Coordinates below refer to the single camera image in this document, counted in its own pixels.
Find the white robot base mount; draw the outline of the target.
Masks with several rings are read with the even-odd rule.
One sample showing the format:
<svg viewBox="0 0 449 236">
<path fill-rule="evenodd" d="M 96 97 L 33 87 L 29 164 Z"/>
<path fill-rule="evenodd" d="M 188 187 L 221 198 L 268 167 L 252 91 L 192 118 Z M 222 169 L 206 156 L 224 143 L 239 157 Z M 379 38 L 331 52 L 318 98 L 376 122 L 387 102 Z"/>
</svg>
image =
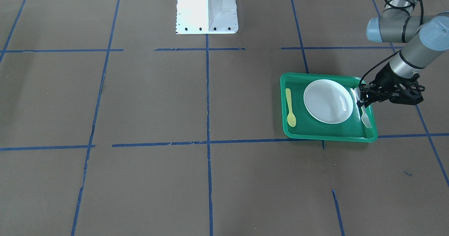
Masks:
<svg viewBox="0 0 449 236">
<path fill-rule="evenodd" d="M 238 31 L 236 0 L 177 0 L 175 33 L 236 34 Z"/>
</svg>

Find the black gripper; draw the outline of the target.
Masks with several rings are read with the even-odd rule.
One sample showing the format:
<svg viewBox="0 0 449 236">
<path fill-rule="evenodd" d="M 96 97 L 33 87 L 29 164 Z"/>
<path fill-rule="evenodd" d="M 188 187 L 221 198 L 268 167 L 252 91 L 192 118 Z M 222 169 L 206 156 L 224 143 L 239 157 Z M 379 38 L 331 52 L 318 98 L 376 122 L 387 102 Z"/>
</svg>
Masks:
<svg viewBox="0 0 449 236">
<path fill-rule="evenodd" d="M 361 95 L 357 95 L 357 107 L 369 108 L 373 103 L 390 101 L 395 104 L 418 105 L 424 98 L 422 91 L 425 87 L 417 81 L 419 73 L 412 73 L 411 78 L 403 78 L 397 75 L 388 62 L 372 81 L 372 87 L 367 84 L 359 84 Z"/>
</svg>

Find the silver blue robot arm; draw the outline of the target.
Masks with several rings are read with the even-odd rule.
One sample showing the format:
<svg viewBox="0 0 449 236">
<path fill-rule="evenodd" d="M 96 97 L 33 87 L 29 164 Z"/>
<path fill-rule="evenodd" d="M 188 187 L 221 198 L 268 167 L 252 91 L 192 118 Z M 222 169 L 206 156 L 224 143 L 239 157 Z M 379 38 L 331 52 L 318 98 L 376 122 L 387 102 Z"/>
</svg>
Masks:
<svg viewBox="0 0 449 236">
<path fill-rule="evenodd" d="M 370 83 L 359 82 L 359 108 L 383 101 L 421 103 L 425 87 L 417 81 L 420 72 L 449 48 L 448 12 L 425 16 L 422 0 L 384 1 L 380 16 L 368 22 L 366 36 L 373 42 L 404 46 L 380 62 L 383 68 Z"/>
</svg>

